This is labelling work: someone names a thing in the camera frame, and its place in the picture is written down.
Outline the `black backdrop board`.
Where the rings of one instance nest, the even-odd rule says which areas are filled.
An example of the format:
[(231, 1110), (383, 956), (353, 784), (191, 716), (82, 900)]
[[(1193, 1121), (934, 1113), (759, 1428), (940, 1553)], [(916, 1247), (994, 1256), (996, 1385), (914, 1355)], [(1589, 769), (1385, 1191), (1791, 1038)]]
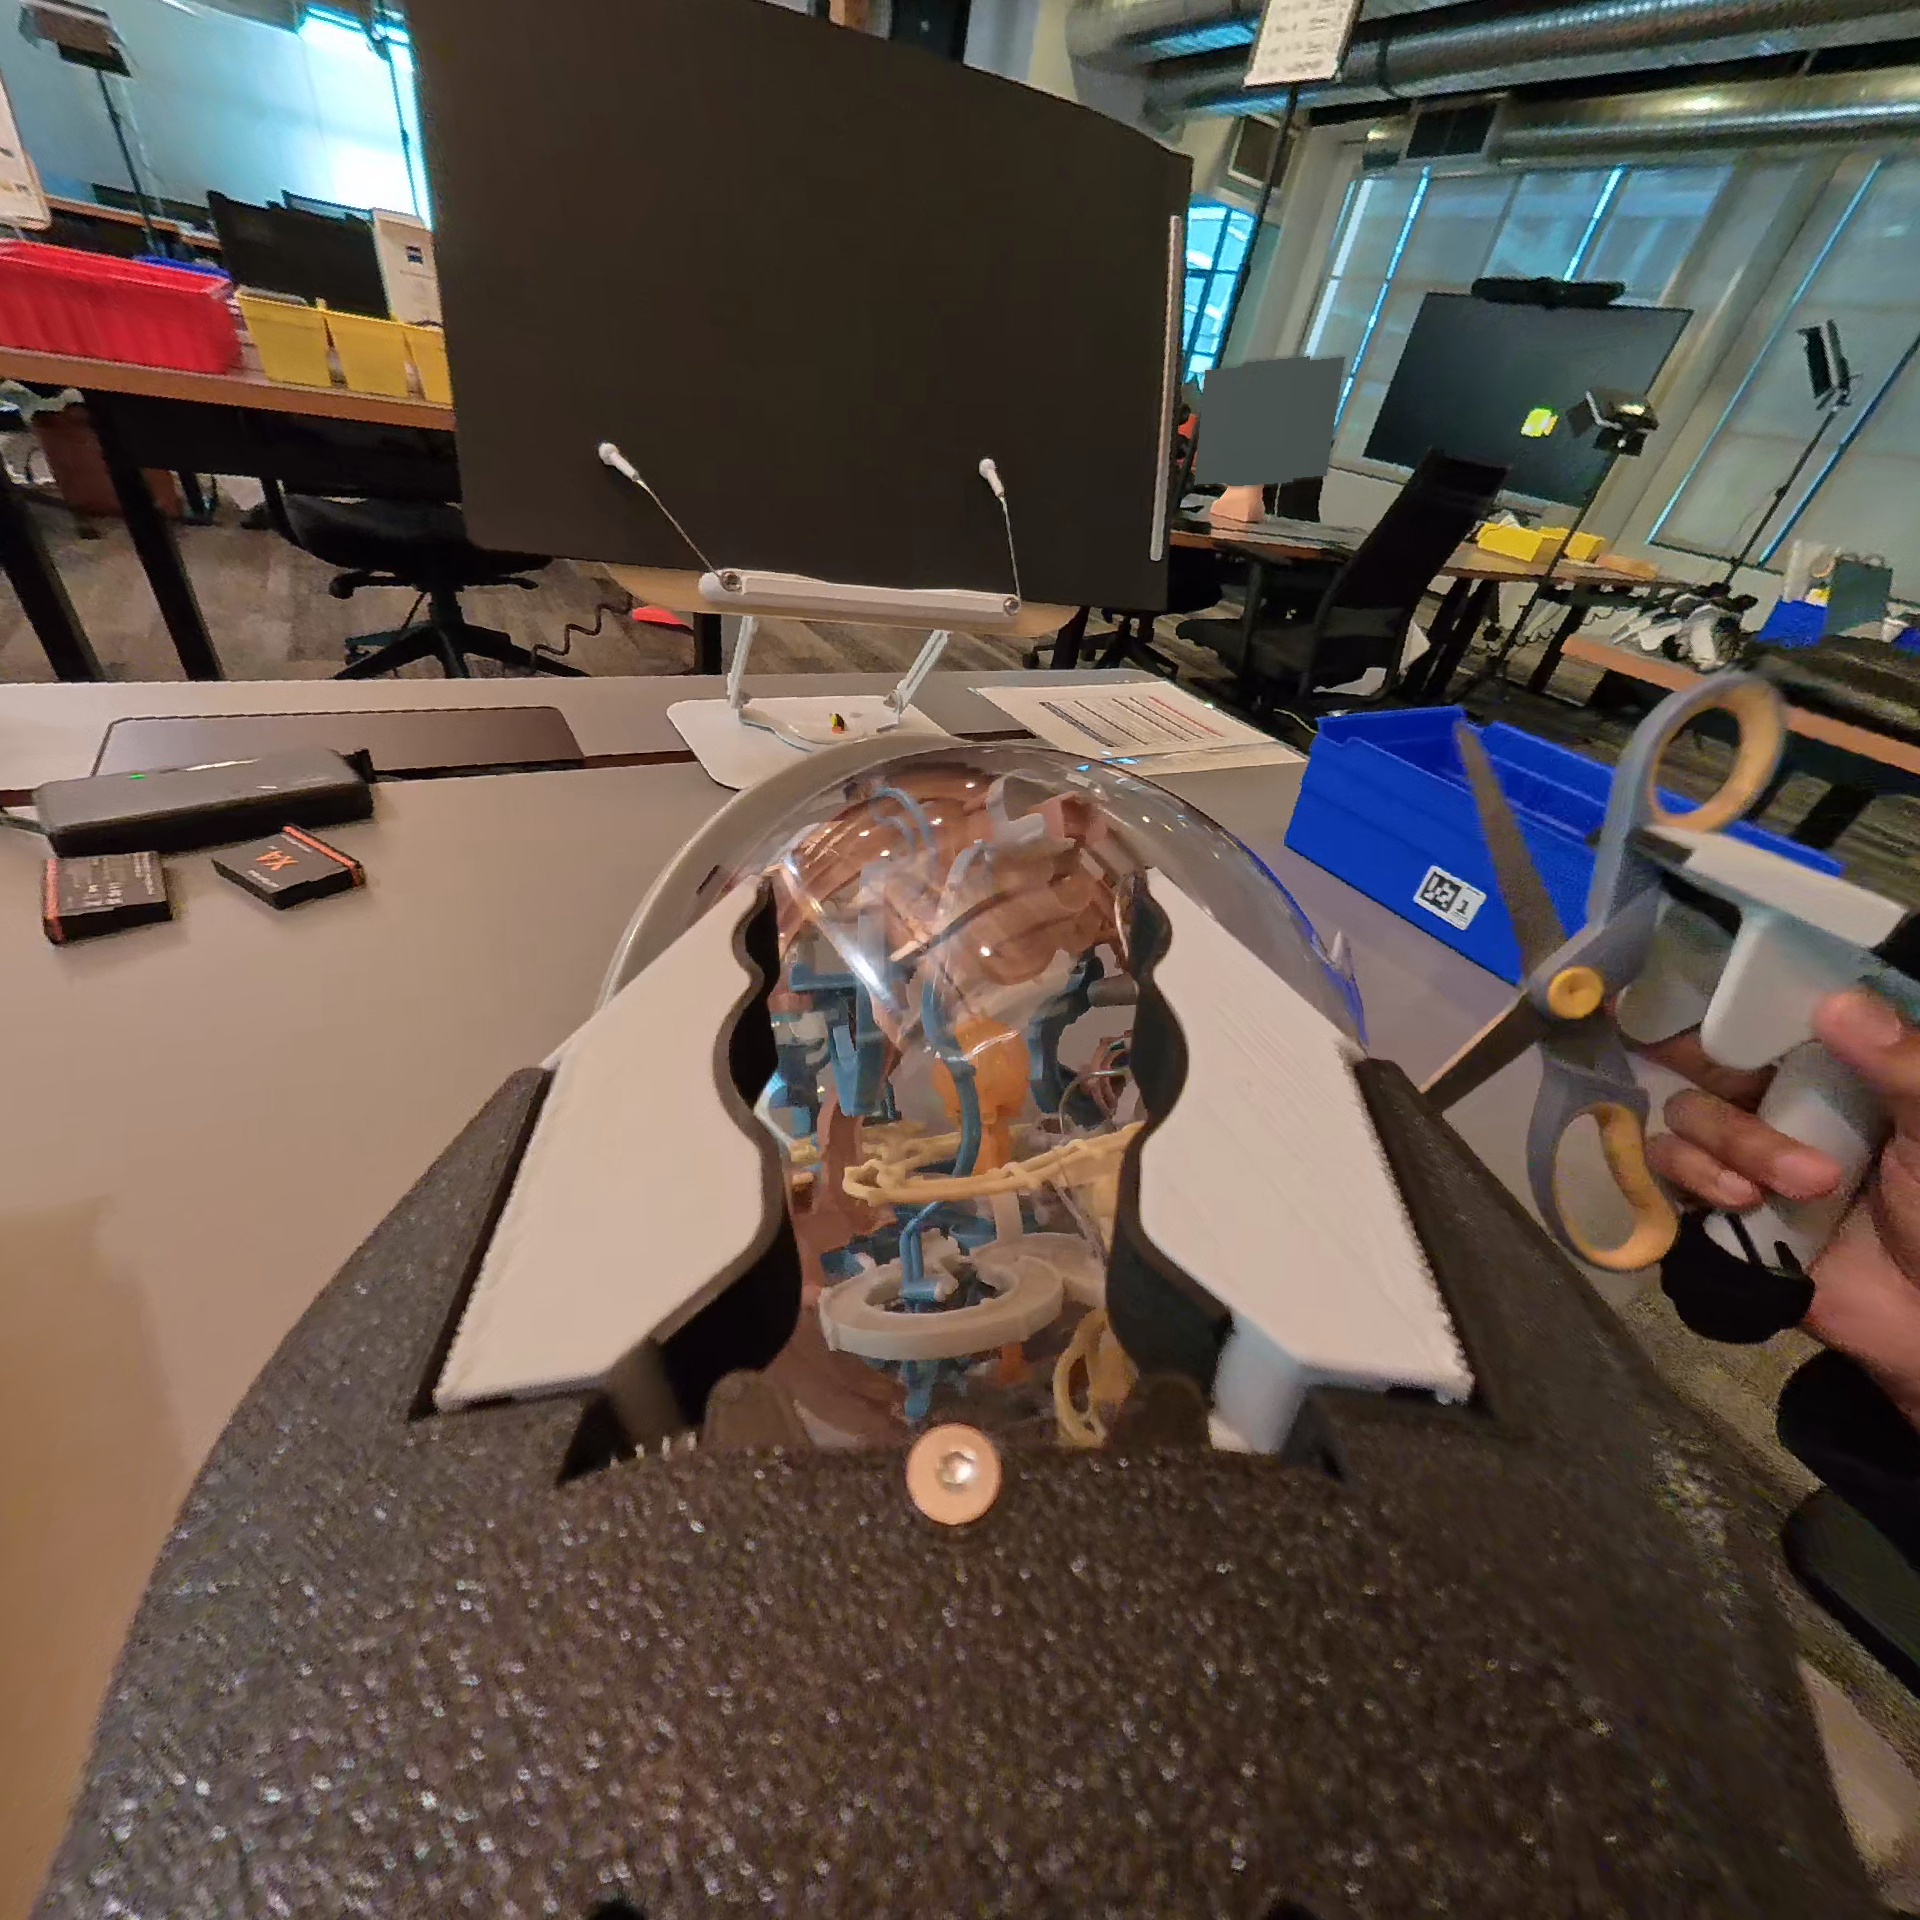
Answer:
[(1160, 604), (1185, 156), (777, 4), (407, 15), (476, 541)]

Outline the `printed paper sheet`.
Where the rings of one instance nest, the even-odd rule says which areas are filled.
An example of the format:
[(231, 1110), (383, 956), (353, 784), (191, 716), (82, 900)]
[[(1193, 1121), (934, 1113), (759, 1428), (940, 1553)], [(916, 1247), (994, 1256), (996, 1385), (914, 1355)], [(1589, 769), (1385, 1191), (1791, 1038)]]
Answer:
[(1053, 685), (1040, 675), (1024, 675), (1020, 683), (980, 683), (974, 692), (1052, 750), (1135, 776), (1233, 772), (1306, 759), (1164, 678), (1098, 677)]

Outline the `black office chair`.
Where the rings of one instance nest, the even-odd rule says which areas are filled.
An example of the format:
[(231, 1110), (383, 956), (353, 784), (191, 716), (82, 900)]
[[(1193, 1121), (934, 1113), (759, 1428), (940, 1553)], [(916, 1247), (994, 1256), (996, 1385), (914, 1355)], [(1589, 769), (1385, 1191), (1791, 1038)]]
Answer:
[(348, 599), (364, 588), (410, 591), (425, 608), (402, 628), (348, 639), (338, 680), (368, 680), (430, 661), (447, 678), (466, 678), (473, 656), (530, 677), (584, 678), (584, 670), (518, 646), (506, 633), (473, 625), (463, 591), (533, 588), (546, 556), (492, 549), (469, 540), (457, 502), (404, 497), (330, 497), (264, 485), (273, 531), (313, 560), (336, 567), (327, 591)]
[(1303, 726), (1396, 701), (1413, 619), (1502, 483), (1502, 467), (1424, 455), (1298, 619), (1261, 609), (1265, 583), (1284, 563), (1280, 541), (1232, 524), (1212, 525), (1214, 547), (1241, 553), (1249, 569), (1232, 672), (1194, 688), (1248, 717), (1289, 716)]

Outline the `white folding stand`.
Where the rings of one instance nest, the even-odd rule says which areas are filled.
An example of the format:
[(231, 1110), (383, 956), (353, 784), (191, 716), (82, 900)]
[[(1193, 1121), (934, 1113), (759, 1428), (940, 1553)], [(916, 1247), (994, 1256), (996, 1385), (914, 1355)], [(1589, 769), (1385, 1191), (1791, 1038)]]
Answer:
[[(829, 583), (765, 567), (710, 565), (661, 493), (639, 476), (626, 452), (604, 438), (597, 460), (632, 485), (661, 511), (668, 528), (697, 560), (694, 572), (661, 567), (610, 567), (620, 584), (647, 608), (687, 616), (697, 639), (736, 633), (726, 653), (726, 691), (710, 700), (671, 704), (668, 717), (702, 763), (709, 780), (741, 791), (823, 753), (828, 748), (877, 740), (896, 748), (909, 735), (932, 739), (940, 728), (916, 707), (922, 683), (954, 633), (1008, 633), (1024, 616), (1017, 549), (1005, 549), (1005, 588), (877, 588)], [(884, 692), (852, 694), (749, 694), (748, 664), (761, 624), (769, 616), (828, 616), (850, 625), (920, 628), (920, 648)]]

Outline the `black monitor screen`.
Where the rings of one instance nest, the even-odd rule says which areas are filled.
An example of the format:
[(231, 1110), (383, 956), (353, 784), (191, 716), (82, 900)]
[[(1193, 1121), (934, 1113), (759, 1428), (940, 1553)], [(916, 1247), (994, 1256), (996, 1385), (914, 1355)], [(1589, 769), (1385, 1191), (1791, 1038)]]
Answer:
[(1477, 279), (1429, 292), (1385, 384), (1362, 456), (1413, 469), (1426, 455), (1503, 469), (1503, 492), (1593, 502), (1614, 455), (1585, 399), (1655, 393), (1694, 312), (1629, 304), (1600, 279)]

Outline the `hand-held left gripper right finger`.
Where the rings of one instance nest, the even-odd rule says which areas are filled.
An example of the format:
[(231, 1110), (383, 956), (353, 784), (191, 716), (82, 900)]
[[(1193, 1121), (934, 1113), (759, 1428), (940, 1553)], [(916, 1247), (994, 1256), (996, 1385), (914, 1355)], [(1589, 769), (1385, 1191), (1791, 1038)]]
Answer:
[(1316, 1389), (1470, 1406), (1470, 1355), (1364, 1097), (1344, 950), (1265, 870), (1220, 902), (1146, 869), (1127, 967), (1141, 1128), (1109, 1318), (1137, 1382), (1189, 1382), (1206, 1441), (1241, 1454), (1282, 1454)]

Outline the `plain black battery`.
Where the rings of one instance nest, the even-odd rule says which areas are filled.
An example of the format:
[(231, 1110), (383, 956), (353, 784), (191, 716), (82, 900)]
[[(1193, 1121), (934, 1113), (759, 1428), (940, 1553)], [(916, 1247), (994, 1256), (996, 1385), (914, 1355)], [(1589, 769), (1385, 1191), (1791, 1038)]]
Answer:
[(174, 915), (158, 852), (47, 855), (41, 863), (38, 923), (47, 944), (79, 944)]

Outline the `red plastic bin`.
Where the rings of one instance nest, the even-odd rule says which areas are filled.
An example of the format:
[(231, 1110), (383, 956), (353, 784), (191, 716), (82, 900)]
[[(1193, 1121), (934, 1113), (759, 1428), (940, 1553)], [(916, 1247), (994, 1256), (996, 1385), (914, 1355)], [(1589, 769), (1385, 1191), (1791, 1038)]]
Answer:
[(2, 241), (2, 344), (231, 375), (245, 348), (218, 272)]

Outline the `white paper sign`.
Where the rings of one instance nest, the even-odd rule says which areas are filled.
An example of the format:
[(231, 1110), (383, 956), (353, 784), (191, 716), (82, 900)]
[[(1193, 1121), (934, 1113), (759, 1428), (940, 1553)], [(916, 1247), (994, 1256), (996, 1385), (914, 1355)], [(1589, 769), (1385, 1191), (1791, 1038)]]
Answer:
[(1295, 89), (1334, 79), (1359, 3), (1265, 3), (1241, 76), (1241, 91)]

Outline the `wooden workbench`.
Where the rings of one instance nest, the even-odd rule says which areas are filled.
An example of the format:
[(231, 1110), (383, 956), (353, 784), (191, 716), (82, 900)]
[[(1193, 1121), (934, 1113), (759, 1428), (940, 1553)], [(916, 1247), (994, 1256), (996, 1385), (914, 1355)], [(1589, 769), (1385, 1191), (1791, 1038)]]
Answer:
[(15, 344), (2, 350), (2, 373), (82, 396), (138, 572), (190, 680), (218, 680), (223, 662), (151, 473), (242, 473), (334, 496), (461, 493), (447, 405)]

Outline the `clear plastic maze ball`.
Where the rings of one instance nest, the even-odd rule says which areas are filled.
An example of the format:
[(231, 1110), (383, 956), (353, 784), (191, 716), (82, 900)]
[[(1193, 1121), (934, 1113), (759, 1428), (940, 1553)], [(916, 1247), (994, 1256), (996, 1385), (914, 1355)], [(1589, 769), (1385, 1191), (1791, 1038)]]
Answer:
[(877, 1444), (940, 1420), (1031, 1427), (1046, 1360), (1053, 1430), (1097, 1449), (1141, 1391), (1109, 1318), (1141, 1128), (1127, 904), (1146, 869), (1220, 902), (1271, 870), (1122, 769), (969, 742), (858, 757), (805, 759), (712, 816), (599, 1000), (765, 880), (774, 1072), (753, 1104), (783, 1151), (778, 1355), (802, 1428)]

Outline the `long spiral metal duct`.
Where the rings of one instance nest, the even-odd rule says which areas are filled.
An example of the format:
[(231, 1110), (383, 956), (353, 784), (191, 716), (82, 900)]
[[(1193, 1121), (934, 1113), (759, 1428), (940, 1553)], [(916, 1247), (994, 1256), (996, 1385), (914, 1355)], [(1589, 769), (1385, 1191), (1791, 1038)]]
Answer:
[(1142, 121), (1373, 111), (1386, 157), (1709, 159), (1916, 137), (1916, 3), (1333, 4), (1333, 72), (1255, 76), (1263, 4), (1069, 4)]

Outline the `black bag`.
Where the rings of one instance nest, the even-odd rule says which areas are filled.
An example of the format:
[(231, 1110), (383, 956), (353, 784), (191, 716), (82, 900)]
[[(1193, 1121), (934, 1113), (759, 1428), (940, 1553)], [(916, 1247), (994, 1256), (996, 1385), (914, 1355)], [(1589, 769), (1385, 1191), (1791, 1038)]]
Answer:
[(1917, 748), (1917, 653), (1871, 638), (1759, 644), (1748, 667), (1789, 708)]

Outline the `black battery orange mark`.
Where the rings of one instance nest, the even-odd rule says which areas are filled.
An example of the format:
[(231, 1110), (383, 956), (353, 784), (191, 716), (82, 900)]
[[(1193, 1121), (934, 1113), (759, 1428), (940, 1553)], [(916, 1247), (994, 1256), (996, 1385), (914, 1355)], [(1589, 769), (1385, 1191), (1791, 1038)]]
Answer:
[(223, 848), (210, 857), (210, 867), (273, 910), (343, 896), (368, 881), (357, 857), (295, 824), (240, 848)]

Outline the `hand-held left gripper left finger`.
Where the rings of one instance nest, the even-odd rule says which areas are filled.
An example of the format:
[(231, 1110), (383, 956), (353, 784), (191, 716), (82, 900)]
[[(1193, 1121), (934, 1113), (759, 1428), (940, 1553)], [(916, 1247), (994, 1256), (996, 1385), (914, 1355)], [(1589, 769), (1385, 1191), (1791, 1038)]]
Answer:
[(634, 1444), (793, 1332), (777, 908), (748, 880), (561, 1046), (431, 1388), (436, 1412), (604, 1400)]

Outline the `black power bank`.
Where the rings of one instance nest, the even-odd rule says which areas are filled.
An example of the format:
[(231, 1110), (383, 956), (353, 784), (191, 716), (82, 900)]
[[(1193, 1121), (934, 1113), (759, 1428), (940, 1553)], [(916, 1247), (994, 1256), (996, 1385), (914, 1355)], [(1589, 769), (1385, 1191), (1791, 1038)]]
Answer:
[(32, 791), (32, 812), (60, 857), (166, 855), (237, 845), (292, 824), (364, 822), (372, 817), (375, 791), (343, 753), (295, 748), (47, 782)]

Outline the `grey orange scissors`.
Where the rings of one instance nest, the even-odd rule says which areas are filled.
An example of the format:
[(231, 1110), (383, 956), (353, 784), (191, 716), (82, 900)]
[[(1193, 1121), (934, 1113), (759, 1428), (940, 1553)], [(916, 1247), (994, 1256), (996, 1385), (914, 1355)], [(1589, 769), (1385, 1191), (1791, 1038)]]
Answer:
[[(1700, 712), (1734, 723), (1734, 761), (1716, 791), (1689, 809), (1660, 800), (1663, 753)], [(1785, 751), (1785, 704), (1756, 675), (1725, 670), (1671, 692), (1628, 740), (1610, 780), (1593, 855), (1585, 918), (1564, 934), (1520, 820), (1479, 734), (1456, 724), (1456, 751), (1471, 791), (1495, 885), (1520, 948), (1520, 993), (1426, 1085), (1445, 1113), (1516, 1063), (1543, 1054), (1543, 1087), (1527, 1126), (1527, 1177), (1543, 1223), (1574, 1256), (1607, 1271), (1661, 1262), (1677, 1238), (1677, 1212), (1648, 1165), (1648, 1094), (1625, 1052), (1615, 1000), (1640, 979), (1663, 896), (1661, 869), (1640, 852), (1646, 830), (1725, 832), (1767, 791)], [(1564, 1212), (1557, 1164), (1568, 1126), (1593, 1120), (1600, 1151), (1625, 1200), (1629, 1232), (1600, 1243)]]

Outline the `person's right hand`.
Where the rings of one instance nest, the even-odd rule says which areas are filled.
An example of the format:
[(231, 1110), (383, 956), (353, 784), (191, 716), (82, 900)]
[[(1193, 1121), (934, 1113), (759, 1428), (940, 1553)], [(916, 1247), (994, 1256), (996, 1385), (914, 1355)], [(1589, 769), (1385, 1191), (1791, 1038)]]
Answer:
[[(1856, 1072), (1878, 1102), (1887, 1135), (1871, 1181), (1812, 1262), (1805, 1332), (1863, 1367), (1917, 1427), (1917, 1038), (1868, 990), (1825, 996), (1812, 1016), (1817, 1041)], [(1640, 1041), (1639, 1054), (1677, 1072), (1685, 1087), (1663, 1104), (1648, 1164), (1687, 1200), (1714, 1212), (1765, 1201), (1812, 1201), (1839, 1187), (1839, 1165), (1759, 1118), (1768, 1072), (1709, 1060), (1695, 1030)]]

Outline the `person's right forearm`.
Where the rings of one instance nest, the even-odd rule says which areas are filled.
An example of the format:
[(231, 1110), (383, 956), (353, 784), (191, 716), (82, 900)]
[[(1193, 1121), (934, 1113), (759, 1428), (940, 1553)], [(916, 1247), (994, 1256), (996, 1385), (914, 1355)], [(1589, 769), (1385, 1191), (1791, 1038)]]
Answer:
[(1777, 1400), (1777, 1435), (1814, 1477), (1783, 1524), (1802, 1590), (1917, 1692), (1917, 1438), (1852, 1360), (1821, 1351)]

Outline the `blue plastic bin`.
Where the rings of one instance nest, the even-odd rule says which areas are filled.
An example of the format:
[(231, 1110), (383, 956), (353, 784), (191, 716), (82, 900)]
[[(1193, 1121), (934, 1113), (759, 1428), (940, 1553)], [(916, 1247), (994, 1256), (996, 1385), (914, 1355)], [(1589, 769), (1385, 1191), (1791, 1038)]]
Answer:
[[(1520, 945), (1456, 750), (1456, 707), (1352, 710), (1318, 726), (1287, 848), (1503, 983)], [(1470, 724), (1560, 934), (1585, 925), (1614, 769), (1511, 724)]]

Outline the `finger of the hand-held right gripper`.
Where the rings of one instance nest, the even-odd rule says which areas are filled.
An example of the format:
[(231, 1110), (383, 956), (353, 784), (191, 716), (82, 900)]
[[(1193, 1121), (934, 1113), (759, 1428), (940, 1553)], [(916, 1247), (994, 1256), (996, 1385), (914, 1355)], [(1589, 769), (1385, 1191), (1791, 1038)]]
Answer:
[(1660, 900), (1639, 974), (1621, 992), (1621, 1030), (1655, 1046), (1700, 1025), (1714, 993), (1714, 918)]
[(1880, 964), (1913, 959), (1913, 911), (1858, 881), (1727, 832), (1644, 824), (1625, 843), (1665, 875), (1742, 911), (1767, 910)]

